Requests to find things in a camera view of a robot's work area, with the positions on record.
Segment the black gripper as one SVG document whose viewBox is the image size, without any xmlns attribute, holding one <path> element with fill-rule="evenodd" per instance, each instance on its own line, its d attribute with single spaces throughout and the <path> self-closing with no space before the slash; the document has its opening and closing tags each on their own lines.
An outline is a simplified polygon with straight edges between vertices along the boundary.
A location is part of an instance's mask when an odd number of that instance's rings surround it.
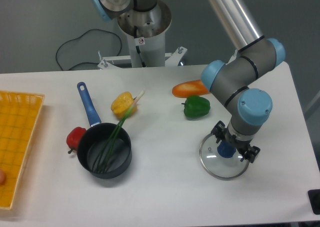
<svg viewBox="0 0 320 227">
<path fill-rule="evenodd" d="M 229 130 L 221 120 L 217 122 L 210 133 L 215 136 L 217 144 L 222 141 L 230 147 L 236 148 L 242 155 L 241 162 L 247 160 L 252 164 L 261 151 L 259 147 L 250 145 L 253 139 L 252 135 L 244 135 L 234 129 Z"/>
</svg>

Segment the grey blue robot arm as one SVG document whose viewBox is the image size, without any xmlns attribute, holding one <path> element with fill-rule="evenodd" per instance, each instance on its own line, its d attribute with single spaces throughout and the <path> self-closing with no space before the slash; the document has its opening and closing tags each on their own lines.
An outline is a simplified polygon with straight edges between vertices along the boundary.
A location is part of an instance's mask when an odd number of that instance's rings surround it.
<svg viewBox="0 0 320 227">
<path fill-rule="evenodd" d="M 165 33 L 172 17 L 160 0 L 92 0 L 105 21 L 117 19 L 127 36 L 131 64 L 161 67 L 165 64 Z M 242 0 L 209 0 L 233 42 L 235 57 L 215 60 L 201 73 L 205 88 L 231 114 L 227 127 L 218 123 L 213 133 L 253 162 L 260 149 L 250 143 L 272 111 L 270 96 L 249 85 L 281 64 L 286 52 L 274 38 L 265 38 Z"/>
</svg>

